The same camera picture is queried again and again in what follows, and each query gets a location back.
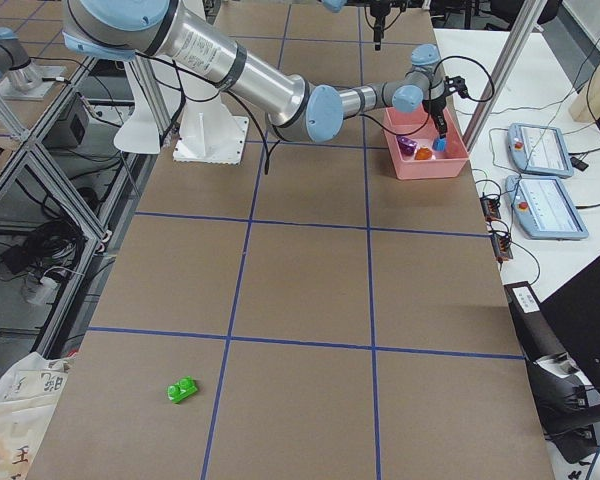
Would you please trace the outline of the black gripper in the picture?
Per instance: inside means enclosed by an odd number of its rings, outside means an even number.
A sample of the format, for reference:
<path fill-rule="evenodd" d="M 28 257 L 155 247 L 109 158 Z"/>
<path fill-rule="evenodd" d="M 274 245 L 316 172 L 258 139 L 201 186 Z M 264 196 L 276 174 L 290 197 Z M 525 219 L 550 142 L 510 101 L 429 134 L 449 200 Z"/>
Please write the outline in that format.
<path fill-rule="evenodd" d="M 447 121 L 444 116 L 447 101 L 445 97 L 425 99 L 422 102 L 423 109 L 435 124 L 439 139 L 445 139 L 448 132 Z"/>

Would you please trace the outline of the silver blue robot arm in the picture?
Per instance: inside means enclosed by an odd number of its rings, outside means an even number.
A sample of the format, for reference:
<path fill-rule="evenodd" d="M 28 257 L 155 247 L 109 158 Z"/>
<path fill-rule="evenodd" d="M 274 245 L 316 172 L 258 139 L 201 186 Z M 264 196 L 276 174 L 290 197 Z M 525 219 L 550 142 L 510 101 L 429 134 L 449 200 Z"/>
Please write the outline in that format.
<path fill-rule="evenodd" d="M 327 142 L 346 119 L 388 107 L 403 113 L 423 107 L 439 138 L 447 135 L 444 109 L 449 89 L 432 44 L 412 52 L 404 79 L 338 91 L 282 73 L 181 1 L 66 1 L 63 22 L 69 49 L 120 61 L 131 61 L 138 53 L 167 56 L 217 90 L 262 109 L 270 128 L 284 141 Z"/>
<path fill-rule="evenodd" d="M 409 72 L 404 80 L 338 92 L 285 75 L 193 13 L 183 1 L 64 1 L 65 45 L 82 55 L 131 61 L 136 54 L 165 55 L 217 90 L 230 91 L 261 109 L 291 117 L 302 105 L 340 111 L 345 94 L 362 111 L 393 106 L 411 111 L 423 100 Z M 10 29 L 0 30 L 0 79 L 29 66 L 29 55 Z"/>

